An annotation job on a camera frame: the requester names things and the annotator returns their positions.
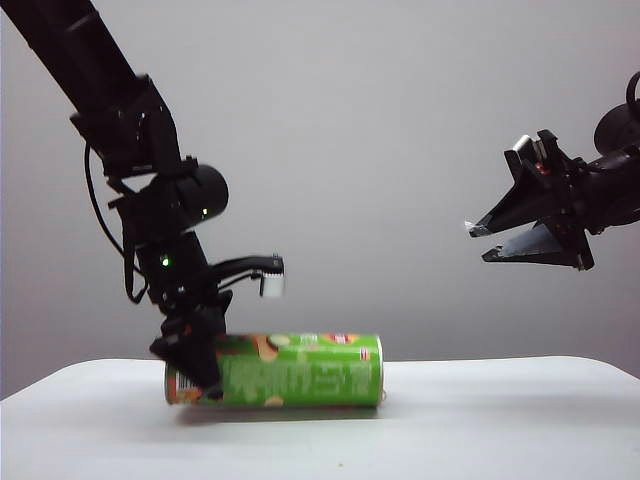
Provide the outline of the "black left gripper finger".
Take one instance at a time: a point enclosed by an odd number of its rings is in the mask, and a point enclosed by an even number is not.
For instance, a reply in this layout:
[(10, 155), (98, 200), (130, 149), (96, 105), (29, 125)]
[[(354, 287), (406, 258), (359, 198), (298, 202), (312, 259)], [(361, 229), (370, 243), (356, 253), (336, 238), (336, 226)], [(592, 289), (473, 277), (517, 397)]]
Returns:
[(161, 336), (150, 351), (198, 386), (203, 395), (218, 400), (223, 396), (216, 356), (216, 337), (224, 333), (220, 311), (188, 311), (168, 316)]

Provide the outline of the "right gripper finger with grey pad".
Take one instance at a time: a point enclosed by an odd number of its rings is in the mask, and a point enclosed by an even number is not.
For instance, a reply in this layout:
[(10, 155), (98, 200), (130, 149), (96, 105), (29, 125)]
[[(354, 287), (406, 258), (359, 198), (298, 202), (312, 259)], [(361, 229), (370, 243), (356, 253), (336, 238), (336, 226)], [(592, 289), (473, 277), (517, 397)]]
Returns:
[(541, 222), (485, 252), (481, 258), (488, 263), (581, 265), (580, 250), (576, 247), (576, 234), (564, 225), (547, 225)]

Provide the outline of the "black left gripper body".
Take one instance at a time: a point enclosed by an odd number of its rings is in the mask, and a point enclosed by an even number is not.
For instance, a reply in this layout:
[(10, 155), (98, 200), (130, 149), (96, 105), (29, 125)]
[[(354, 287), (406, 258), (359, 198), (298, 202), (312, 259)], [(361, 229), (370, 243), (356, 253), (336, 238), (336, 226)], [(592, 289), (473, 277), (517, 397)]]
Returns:
[(225, 316), (233, 293), (220, 285), (234, 275), (229, 263), (148, 264), (143, 272), (150, 300), (165, 316), (163, 336), (190, 335), (197, 330), (212, 335), (226, 333)]

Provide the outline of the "right gripper finger taped tip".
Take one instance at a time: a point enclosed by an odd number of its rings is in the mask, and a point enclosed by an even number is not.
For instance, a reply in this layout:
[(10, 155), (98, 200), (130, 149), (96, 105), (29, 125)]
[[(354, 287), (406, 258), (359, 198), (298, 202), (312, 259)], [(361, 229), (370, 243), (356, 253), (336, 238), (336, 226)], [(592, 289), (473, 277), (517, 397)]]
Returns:
[(504, 154), (514, 184), (480, 220), (466, 224), (470, 235), (493, 235), (566, 209), (566, 154), (562, 150), (547, 152), (542, 161), (530, 151), (507, 150)]

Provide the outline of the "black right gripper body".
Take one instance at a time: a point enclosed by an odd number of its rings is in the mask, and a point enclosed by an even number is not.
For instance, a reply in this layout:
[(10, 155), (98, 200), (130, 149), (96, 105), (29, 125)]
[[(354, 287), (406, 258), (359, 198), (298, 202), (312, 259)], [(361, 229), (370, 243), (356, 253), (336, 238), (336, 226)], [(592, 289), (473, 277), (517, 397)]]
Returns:
[(538, 136), (538, 146), (543, 154), (539, 170), (549, 177), (553, 195), (551, 213), (536, 222), (537, 227), (546, 229), (543, 235), (545, 247), (539, 260), (543, 264), (590, 270), (594, 259), (585, 234), (584, 197), (578, 187), (585, 162), (580, 157), (570, 158), (550, 130), (541, 130)]

